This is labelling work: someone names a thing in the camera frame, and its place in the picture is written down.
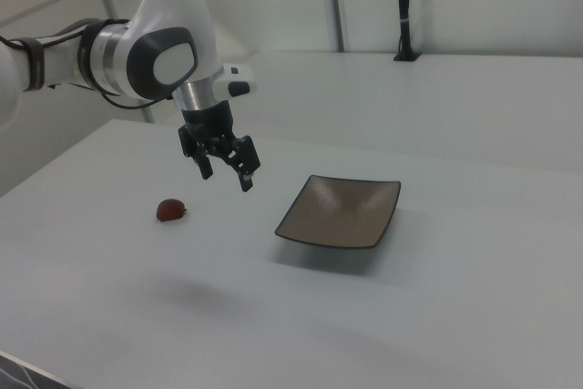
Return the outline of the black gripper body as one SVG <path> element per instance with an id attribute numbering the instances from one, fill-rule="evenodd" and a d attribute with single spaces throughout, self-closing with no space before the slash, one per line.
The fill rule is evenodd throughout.
<path id="1" fill-rule="evenodd" d="M 190 135 L 213 156 L 219 156 L 218 143 L 221 136 L 235 137 L 228 102 L 219 102 L 201 110 L 182 110 L 181 114 Z"/>

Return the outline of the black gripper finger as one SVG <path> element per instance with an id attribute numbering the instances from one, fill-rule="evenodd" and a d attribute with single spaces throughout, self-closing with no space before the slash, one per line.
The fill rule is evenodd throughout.
<path id="1" fill-rule="evenodd" d="M 254 172 L 261 166 L 252 138 L 221 136 L 218 151 L 219 157 L 237 173 L 241 190 L 249 191 L 253 187 Z"/>
<path id="2" fill-rule="evenodd" d="M 213 175 L 213 169 L 205 147 L 190 135 L 186 125 L 179 128 L 178 134 L 183 155 L 194 161 L 203 179 L 209 179 Z"/>

